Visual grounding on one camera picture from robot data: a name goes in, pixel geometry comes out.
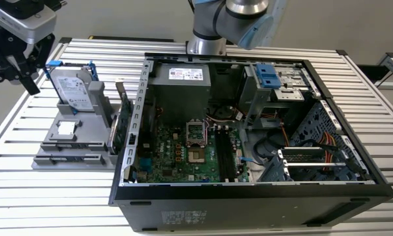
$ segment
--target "green circuit board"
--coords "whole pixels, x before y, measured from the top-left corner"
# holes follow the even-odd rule
[[[219,161],[216,154],[216,139],[214,132],[207,131],[208,144],[204,148],[187,147],[186,127],[160,126],[158,140],[151,160],[151,170],[139,168],[139,182],[220,182]],[[231,129],[230,137],[235,147],[242,149],[238,130]],[[248,181],[246,165],[243,173],[238,176],[239,182]]]

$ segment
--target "power supply label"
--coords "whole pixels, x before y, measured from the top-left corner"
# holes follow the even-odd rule
[[[170,69],[171,80],[204,80],[203,69],[172,68]]]
[[[207,210],[163,211],[162,218],[166,225],[204,224]]]
[[[83,80],[78,77],[59,76],[58,81],[68,104],[79,111],[92,110],[94,106]]]

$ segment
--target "open computer tower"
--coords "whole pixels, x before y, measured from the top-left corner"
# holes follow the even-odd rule
[[[110,200],[135,231],[334,226],[391,198],[308,60],[146,55]]]

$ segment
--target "aluminum extrusion table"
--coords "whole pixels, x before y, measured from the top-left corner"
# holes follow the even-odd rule
[[[51,55],[98,65],[106,95],[119,103],[116,81],[135,98],[146,52],[184,53],[183,43],[74,39]],[[374,160],[393,185],[393,107],[348,56],[330,50],[228,47],[230,56],[308,59]],[[58,94],[42,75],[42,93],[24,93],[0,126],[0,235],[127,235],[132,229],[118,207],[107,206],[114,172],[32,170],[34,155],[58,115]],[[199,235],[393,236],[393,199],[334,228],[286,231],[187,232]]]

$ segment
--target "blue drive bay latch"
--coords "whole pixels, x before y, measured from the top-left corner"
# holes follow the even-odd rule
[[[276,69],[271,64],[256,64],[256,75],[262,80],[263,88],[279,89],[282,81],[276,74]]]

